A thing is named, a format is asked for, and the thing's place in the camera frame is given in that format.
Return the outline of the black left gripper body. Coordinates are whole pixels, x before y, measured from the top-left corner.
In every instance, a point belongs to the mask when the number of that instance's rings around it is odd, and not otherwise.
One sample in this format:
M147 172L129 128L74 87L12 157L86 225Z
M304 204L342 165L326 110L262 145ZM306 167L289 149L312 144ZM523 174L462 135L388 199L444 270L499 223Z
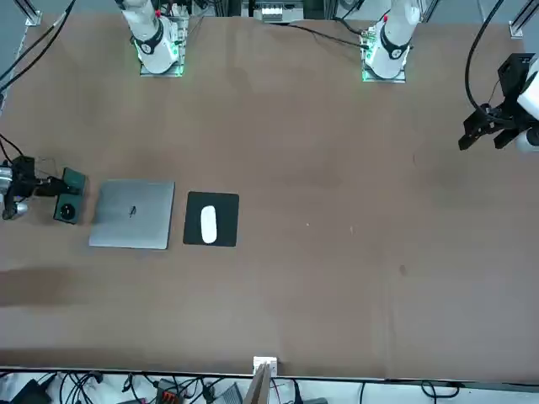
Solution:
M510 120L515 125L534 125L536 119L527 113L517 102L525 86L534 53L512 53L499 67L498 76L504 100L490 109L495 118Z

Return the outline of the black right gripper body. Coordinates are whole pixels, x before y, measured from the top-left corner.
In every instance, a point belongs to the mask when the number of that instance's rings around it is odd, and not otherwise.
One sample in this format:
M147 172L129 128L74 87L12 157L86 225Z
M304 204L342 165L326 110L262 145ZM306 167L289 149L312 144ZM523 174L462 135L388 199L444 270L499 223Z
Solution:
M40 182L35 176L35 159L28 156L15 157L11 163L11 170L13 196L30 197Z

